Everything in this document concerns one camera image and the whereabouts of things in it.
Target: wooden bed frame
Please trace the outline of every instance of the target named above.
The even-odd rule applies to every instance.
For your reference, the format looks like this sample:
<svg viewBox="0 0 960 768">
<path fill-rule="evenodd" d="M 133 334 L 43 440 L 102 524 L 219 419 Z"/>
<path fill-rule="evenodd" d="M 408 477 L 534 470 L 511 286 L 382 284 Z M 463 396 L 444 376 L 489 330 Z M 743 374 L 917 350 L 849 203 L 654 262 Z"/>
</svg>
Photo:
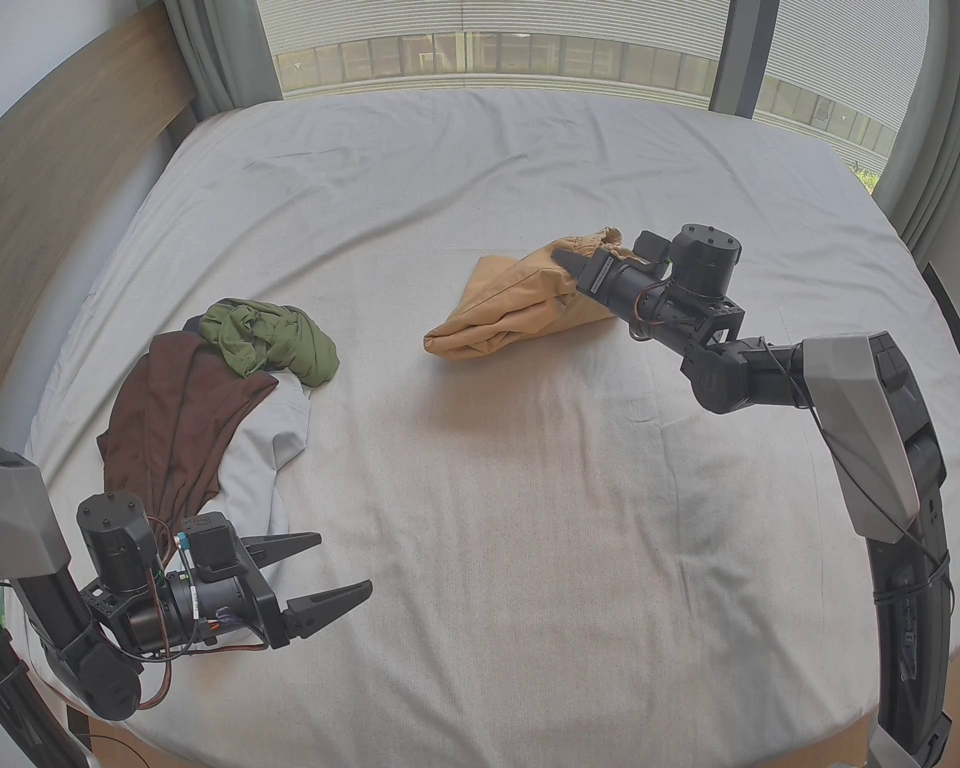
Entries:
<svg viewBox="0 0 960 768">
<path fill-rule="evenodd" d="M 156 2 L 0 116 L 0 381 L 63 257 L 195 95 Z"/>
</svg>

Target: khaki garment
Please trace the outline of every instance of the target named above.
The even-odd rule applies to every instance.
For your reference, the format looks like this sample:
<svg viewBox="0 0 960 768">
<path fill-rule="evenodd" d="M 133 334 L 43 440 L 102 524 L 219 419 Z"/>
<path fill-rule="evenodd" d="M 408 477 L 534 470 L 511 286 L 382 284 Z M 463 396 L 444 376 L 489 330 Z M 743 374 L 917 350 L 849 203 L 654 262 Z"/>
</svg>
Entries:
<svg viewBox="0 0 960 768">
<path fill-rule="evenodd" d="M 520 260 L 484 256 L 446 323 L 423 337 L 423 348 L 448 360 L 481 357 L 523 339 L 536 339 L 611 316 L 577 293 L 577 280 L 550 258 L 562 248 L 592 256 L 603 247 L 623 258 L 622 237 L 607 227 L 589 237 L 565 237 Z"/>
</svg>

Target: bed sheet wrinkle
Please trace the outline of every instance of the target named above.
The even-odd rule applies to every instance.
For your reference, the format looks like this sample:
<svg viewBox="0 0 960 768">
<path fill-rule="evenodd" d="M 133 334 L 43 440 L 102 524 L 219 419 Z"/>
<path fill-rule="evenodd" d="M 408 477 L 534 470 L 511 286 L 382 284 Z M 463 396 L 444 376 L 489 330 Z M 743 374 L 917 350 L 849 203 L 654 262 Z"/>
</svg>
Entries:
<svg viewBox="0 0 960 768">
<path fill-rule="evenodd" d="M 302 307 L 348 350 L 277 476 L 291 530 L 324 535 L 277 594 L 368 577 L 374 593 L 280 651 L 186 660 L 170 706 L 132 729 L 233 768 L 732 768 L 861 716 L 877 685 L 866 554 L 808 415 L 706 414 L 676 355 L 614 322 L 455 365 L 420 345 L 486 253 L 606 223 L 628 241 L 715 224 L 744 245 L 730 289 L 744 335 L 893 333 L 953 515 L 960 356 L 856 185 L 811 140 L 585 94 L 366 94 L 201 124 L 34 422 L 71 567 L 89 575 L 72 515 L 99 490 L 92 438 L 114 384 L 157 332 L 240 295 Z M 216 706 L 198 707 L 211 689 Z"/>
</svg>

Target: gray curtain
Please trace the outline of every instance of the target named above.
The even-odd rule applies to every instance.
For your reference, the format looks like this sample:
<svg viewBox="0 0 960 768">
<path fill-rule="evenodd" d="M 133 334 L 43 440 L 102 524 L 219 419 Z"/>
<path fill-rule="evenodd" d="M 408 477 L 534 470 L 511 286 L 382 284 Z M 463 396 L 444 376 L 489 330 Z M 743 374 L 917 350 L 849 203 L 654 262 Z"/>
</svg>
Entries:
<svg viewBox="0 0 960 768">
<path fill-rule="evenodd" d="M 960 187 L 960 2 L 930 0 L 924 63 L 874 200 L 922 270 Z"/>
<path fill-rule="evenodd" d="M 150 0 L 137 0 L 143 7 Z M 197 87 L 198 120 L 217 112 L 280 101 L 256 0 L 163 0 Z"/>
</svg>

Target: mattress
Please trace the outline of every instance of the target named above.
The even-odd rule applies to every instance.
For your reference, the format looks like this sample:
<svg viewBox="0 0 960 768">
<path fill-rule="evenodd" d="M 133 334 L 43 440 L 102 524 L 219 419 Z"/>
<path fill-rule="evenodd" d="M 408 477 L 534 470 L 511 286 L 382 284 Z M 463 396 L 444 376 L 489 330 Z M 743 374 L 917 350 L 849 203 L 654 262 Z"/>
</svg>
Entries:
<svg viewBox="0 0 960 768">
<path fill-rule="evenodd" d="M 738 766 L 870 711 L 866 548 L 809 414 L 707 413 L 680 358 L 614 320 L 466 362 L 422 349 L 482 255 L 686 222 L 742 242 L 743 335 L 893 334 L 960 551 L 960 357 L 827 144 L 533 90 L 260 105 L 179 148 L 70 331 L 28 451 L 84 583 L 94 437 L 151 337 L 224 296 L 302 307 L 342 364 L 277 482 L 291 530 L 324 544 L 274 585 L 285 600 L 371 578 L 373 596 L 280 650 L 178 660 L 168 699 L 127 726 L 233 768 Z"/>
</svg>

